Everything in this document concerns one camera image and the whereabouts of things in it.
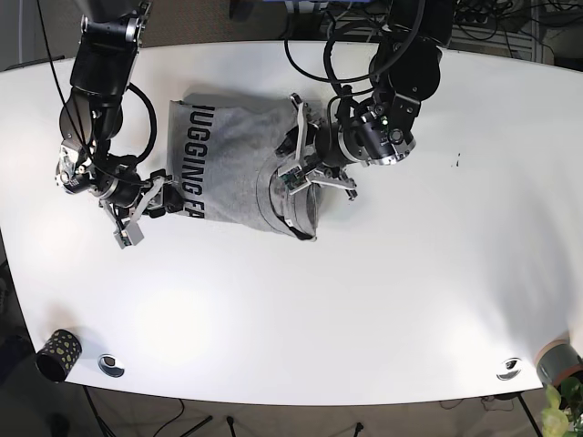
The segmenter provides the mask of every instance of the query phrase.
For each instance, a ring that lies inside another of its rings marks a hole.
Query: white tabletop
[[[316,74],[322,49],[291,45]],[[338,76],[361,74],[374,51],[339,44]],[[532,356],[568,326],[576,344],[583,332],[583,75],[456,52],[441,66],[414,153],[392,168],[351,166],[360,196],[332,192],[317,242],[166,216],[144,218],[146,239],[125,250],[92,196],[56,187],[48,65],[0,75],[0,228],[35,347],[70,329],[84,352],[68,381],[205,401],[375,404],[538,387]],[[56,65],[67,95],[71,67]],[[165,165],[169,101],[189,91],[332,96],[279,43],[144,50],[132,81],[158,112],[143,175]],[[114,151],[136,153],[147,111],[127,94],[124,112]],[[103,353],[123,361],[122,378],[101,373]],[[525,369],[499,381],[511,357]]]

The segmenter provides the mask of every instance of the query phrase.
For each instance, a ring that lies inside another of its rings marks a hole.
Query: cable
[[[454,405],[453,407],[444,407],[444,405],[441,403],[443,401],[440,401],[439,402],[439,406],[441,408],[443,408],[444,410],[448,410],[449,411],[449,410],[453,410],[454,408],[457,408],[458,406],[460,406],[463,401],[465,401],[465,399],[460,399],[459,402],[456,405]]]
[[[533,38],[535,41],[537,41],[539,44],[541,44],[542,46],[544,46],[544,47],[548,48],[548,49],[551,51],[551,53],[553,54],[553,56],[554,56],[554,57],[557,57],[557,55],[555,55],[555,50],[553,50],[553,47],[549,46],[548,44],[545,44],[545,43],[543,43],[543,42],[542,42],[540,39],[536,38],[534,35],[532,35],[532,34],[529,34],[528,32],[526,32],[526,31],[524,31],[524,30],[522,30],[522,29],[521,29],[521,30],[519,30],[518,32],[519,32],[519,33],[521,33],[521,34],[524,34],[524,35],[526,35],[526,36],[530,36],[530,37],[531,37],[531,38]]]
[[[140,162],[143,162],[148,157],[148,155],[152,153],[152,150],[154,149],[154,143],[156,143],[156,136],[158,135],[158,121],[156,120],[156,110],[154,109],[154,106],[152,105],[152,102],[150,102],[148,96],[146,96],[141,89],[139,89],[132,83],[129,84],[128,89],[136,96],[138,96],[142,100],[142,102],[144,102],[144,105],[146,105],[146,108],[148,109],[150,128],[149,139],[146,148],[141,153],[141,155],[138,156],[137,164],[139,164]]]
[[[537,423],[535,422],[535,418],[532,417],[532,414],[530,413],[530,410],[528,409],[527,403],[522,398],[522,393],[519,393],[518,394],[518,400],[520,401],[520,405],[522,405],[523,410],[527,414],[528,420],[530,421],[530,424],[532,425],[532,428],[535,430],[535,433],[537,434],[537,437],[543,437],[542,432],[540,431],[540,429],[538,428]]]
[[[330,18],[330,24],[328,25],[328,30],[326,30],[326,37],[330,38],[330,30],[332,29],[333,32],[336,32],[336,19],[328,9],[326,9],[325,15]]]
[[[158,430],[157,430],[156,432],[154,432],[154,435],[153,435],[152,437],[156,437],[156,436],[159,434],[159,432],[160,432],[160,431],[162,431],[162,430],[163,430],[164,428],[166,428],[168,425],[170,425],[171,423],[173,423],[175,420],[177,420],[177,419],[178,419],[178,418],[179,418],[179,417],[180,417],[180,416],[181,416],[181,415],[184,413],[184,410],[185,410],[185,407],[184,407],[184,402],[182,401],[182,399],[179,399],[179,401],[180,401],[180,405],[182,406],[182,410],[180,410],[180,413],[179,413],[179,415],[178,415],[178,416],[176,416],[176,417],[175,417],[175,418],[173,418],[173,419],[170,419],[169,421],[167,421],[166,423],[164,423],[162,426],[160,426],[160,427],[158,428]]]
[[[93,400],[91,399],[91,395],[89,394],[89,389],[87,388],[86,385],[83,386],[83,391],[85,392],[85,397],[87,398],[87,402],[89,402],[89,407],[91,407],[91,411],[93,412],[93,415],[95,416],[95,420],[97,421],[97,425],[99,425],[99,429],[103,433],[103,436],[104,437],[116,437],[116,434],[114,434],[111,431],[111,429],[109,429],[109,427],[107,426],[105,421],[103,419],[101,419],[101,417],[99,416],[99,413],[97,412],[97,408],[95,408],[95,404],[93,403]]]
[[[514,55],[512,55],[512,47],[510,47],[510,40],[508,39],[508,32],[506,31],[506,27],[502,26],[502,30],[504,31],[504,36],[506,37],[506,47],[508,47],[508,54],[512,59],[514,59]]]
[[[307,71],[303,70],[300,66],[298,66],[293,61],[292,54],[290,53],[290,45],[289,45],[288,38],[285,38],[283,40],[283,47],[285,48],[285,55],[287,56],[288,61],[290,61],[291,66],[293,66],[299,73],[301,73],[302,75],[304,75],[312,80],[318,81],[318,82],[323,82],[326,84],[332,84],[332,83],[351,84],[354,82],[360,82],[362,80],[370,79],[372,77],[375,77],[375,76],[378,76],[378,75],[384,73],[391,66],[393,66],[393,64],[395,62],[397,62],[401,58],[401,56],[404,54],[404,52],[409,48],[411,43],[413,43],[413,40],[417,36],[417,33],[419,32],[419,28],[421,27],[421,21],[423,20],[424,9],[425,9],[425,0],[419,0],[419,6],[417,7],[417,15],[415,17],[413,28],[407,34],[406,39],[399,46],[399,48],[394,53],[394,55],[383,66],[381,66],[378,70],[373,71],[372,73],[369,73],[368,75],[363,75],[363,76],[358,76],[358,77],[349,77],[346,79],[337,79],[337,80],[331,80],[331,79],[328,79],[327,77],[319,77],[319,76],[312,75],[312,74],[308,73]]]
[[[46,55],[48,57],[49,64],[51,65],[51,71],[53,72],[53,78],[55,79],[55,83],[56,83],[56,90],[58,91],[59,97],[61,97],[61,103],[63,104],[63,107],[65,108],[66,114],[69,117],[69,121],[71,122],[71,126],[73,127],[73,130],[77,134],[77,138],[81,139],[81,136],[77,132],[77,127],[75,126],[75,123],[73,123],[73,118],[71,117],[71,113],[69,112],[69,108],[66,106],[65,98],[63,97],[63,92],[61,91],[61,86],[58,84],[58,78],[56,77],[56,71],[55,71],[55,65],[53,64],[53,57],[51,56],[51,50],[48,47],[48,39],[46,38],[45,20],[43,19],[43,11],[40,7],[40,0],[36,0],[36,7],[38,7],[38,15],[40,17],[40,26],[43,30],[43,36],[45,38]]]
[[[346,8],[346,10],[344,12],[342,12],[340,15],[338,15],[335,19],[332,18],[333,21],[331,21],[331,23],[328,25],[328,30],[326,31],[326,36],[328,38],[330,38],[330,32],[332,30],[332,27],[333,27],[334,30],[336,30],[336,23],[338,21],[340,21],[341,18],[343,18],[344,16],[346,16],[346,14],[348,14],[350,12],[350,8],[351,7],[353,7],[353,2],[350,2],[348,4],[348,7]]]
[[[371,88],[365,89],[364,91],[359,91],[357,93],[344,94],[341,96],[334,96],[330,99],[330,101],[328,102],[328,106],[326,107],[326,119],[328,120],[328,128],[330,129],[330,139],[329,139],[329,143],[328,143],[329,150],[332,150],[332,134],[333,134],[333,130],[332,130],[332,103],[334,103],[334,101],[338,100],[338,99],[343,99],[343,98],[347,98],[347,97],[363,96],[364,94],[368,94],[372,91],[374,91],[374,86]]]
[[[480,398],[480,402],[482,403],[482,408],[485,412],[513,412],[514,411],[514,400],[510,400],[512,403],[512,408],[510,410],[506,410],[504,408],[488,408],[486,407],[486,402],[488,402],[487,396]]]
[[[338,96],[340,96],[343,92],[342,85],[336,83],[338,81],[338,77],[336,77],[336,74],[334,73],[334,68],[332,67],[332,49],[334,47],[334,44],[336,43],[337,39],[340,36],[354,29],[358,29],[359,27],[364,27],[367,25],[368,23],[363,20],[343,25],[340,29],[336,30],[332,36],[328,38],[328,41],[326,41],[326,46],[324,47],[323,51],[324,71],[326,72],[326,76],[328,77],[328,79],[331,81],[330,85],[332,86],[332,89]]]
[[[479,38],[477,36],[473,36],[467,30],[465,30],[460,23],[455,22],[455,25],[457,25],[457,27],[459,27],[459,30],[464,32],[467,36],[469,36],[472,39],[475,39],[475,41],[487,41],[488,39],[492,39],[496,35],[496,33],[498,32],[498,20],[496,20],[496,19],[495,19],[496,27],[495,27],[494,31],[492,32],[492,34],[488,35],[486,38]]]

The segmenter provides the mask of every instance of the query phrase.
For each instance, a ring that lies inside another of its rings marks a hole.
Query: floor
[[[42,0],[47,32],[54,55],[74,56],[80,14],[73,0]],[[144,37],[145,46],[197,42],[274,39],[285,24],[279,3],[257,4],[247,23],[230,21],[229,0],[156,0]],[[555,43],[568,35],[551,35]],[[568,44],[553,47],[561,50]],[[36,57],[45,57],[36,24]],[[0,262],[4,261],[0,239]],[[0,281],[0,290],[6,285]],[[0,344],[10,334],[26,335],[15,293],[8,294],[0,312]],[[97,409],[118,437],[151,437],[161,424],[180,412],[178,400],[91,389]],[[545,406],[542,391],[524,393],[539,420]],[[229,436],[227,415],[235,418],[240,437],[352,437],[357,422],[361,437],[467,436],[530,437],[532,430],[519,402],[494,399],[428,402],[368,407],[277,407],[185,401],[183,415],[159,434],[179,436],[207,415],[214,420],[196,432],[200,437]],[[10,436],[50,436],[47,418],[61,413],[71,422],[70,436],[99,436],[84,393],[74,384],[55,385],[37,372],[31,355],[0,383],[0,431]]]

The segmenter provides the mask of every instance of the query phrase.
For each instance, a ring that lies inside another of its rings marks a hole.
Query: black cup
[[[81,355],[81,343],[68,330],[56,330],[36,353],[36,367],[52,382],[63,382]]]

